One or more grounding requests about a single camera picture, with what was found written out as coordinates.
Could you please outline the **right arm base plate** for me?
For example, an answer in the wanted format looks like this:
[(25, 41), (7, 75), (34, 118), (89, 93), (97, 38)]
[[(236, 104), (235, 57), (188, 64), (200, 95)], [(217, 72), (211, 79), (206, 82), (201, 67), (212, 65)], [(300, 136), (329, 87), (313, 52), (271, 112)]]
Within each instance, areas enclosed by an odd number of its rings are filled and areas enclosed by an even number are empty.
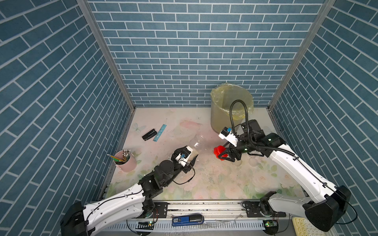
[(272, 217), (278, 219), (286, 217), (285, 212), (273, 211), (269, 206), (258, 201), (243, 201), (242, 207), (245, 209), (248, 218)]

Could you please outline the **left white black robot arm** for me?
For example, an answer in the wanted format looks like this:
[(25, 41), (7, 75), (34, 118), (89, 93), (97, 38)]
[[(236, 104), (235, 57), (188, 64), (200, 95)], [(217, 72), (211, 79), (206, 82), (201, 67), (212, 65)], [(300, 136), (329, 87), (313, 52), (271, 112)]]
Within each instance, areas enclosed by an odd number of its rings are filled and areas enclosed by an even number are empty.
[(169, 160), (162, 161), (138, 183), (113, 197), (83, 205), (71, 205), (60, 221), (63, 236), (94, 236), (103, 229), (131, 218), (153, 213), (153, 198), (163, 192), (181, 173), (192, 170), (199, 149), (185, 146), (176, 149)]

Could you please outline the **red jar lid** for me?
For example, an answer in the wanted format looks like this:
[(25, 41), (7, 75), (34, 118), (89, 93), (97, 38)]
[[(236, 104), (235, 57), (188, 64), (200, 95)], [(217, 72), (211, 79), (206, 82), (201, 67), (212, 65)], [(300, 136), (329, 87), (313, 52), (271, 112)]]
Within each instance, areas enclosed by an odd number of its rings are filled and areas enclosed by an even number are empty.
[(228, 158), (228, 154), (226, 153), (226, 147), (225, 146), (217, 146), (214, 148), (213, 151), (216, 158), (220, 160), (225, 160)]

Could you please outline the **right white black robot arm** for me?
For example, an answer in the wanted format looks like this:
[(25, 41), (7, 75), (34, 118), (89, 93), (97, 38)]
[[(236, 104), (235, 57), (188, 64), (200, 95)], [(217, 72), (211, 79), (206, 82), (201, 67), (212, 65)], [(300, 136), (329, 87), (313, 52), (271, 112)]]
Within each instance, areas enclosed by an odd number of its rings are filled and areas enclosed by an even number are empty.
[(281, 166), (307, 193), (307, 197), (290, 197), (270, 191), (260, 199), (259, 208), (264, 216), (279, 212), (301, 216), (317, 229), (328, 232), (350, 206), (350, 190), (336, 186), (305, 163), (276, 133), (266, 135), (256, 120), (242, 123), (243, 134), (237, 136), (233, 128), (224, 127), (219, 133), (227, 144), (214, 149), (220, 160), (235, 162), (242, 154), (258, 152)]

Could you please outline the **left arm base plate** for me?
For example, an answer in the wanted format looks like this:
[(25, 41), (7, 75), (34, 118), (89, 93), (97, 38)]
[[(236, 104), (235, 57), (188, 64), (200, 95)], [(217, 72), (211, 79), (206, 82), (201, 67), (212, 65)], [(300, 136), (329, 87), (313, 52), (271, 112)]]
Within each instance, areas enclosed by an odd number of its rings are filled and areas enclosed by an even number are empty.
[(139, 218), (166, 218), (168, 211), (168, 202), (147, 201), (143, 203), (143, 212)]

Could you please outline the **red lidded rice jar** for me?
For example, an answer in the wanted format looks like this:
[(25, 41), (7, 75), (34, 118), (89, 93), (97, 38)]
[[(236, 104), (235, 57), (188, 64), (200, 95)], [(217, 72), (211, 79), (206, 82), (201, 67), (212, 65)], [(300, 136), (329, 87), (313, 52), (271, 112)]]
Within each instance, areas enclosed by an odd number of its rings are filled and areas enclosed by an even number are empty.
[(196, 156), (206, 150), (205, 137), (200, 134), (195, 135), (195, 137), (190, 141), (188, 149), (191, 151), (188, 161), (191, 162)]

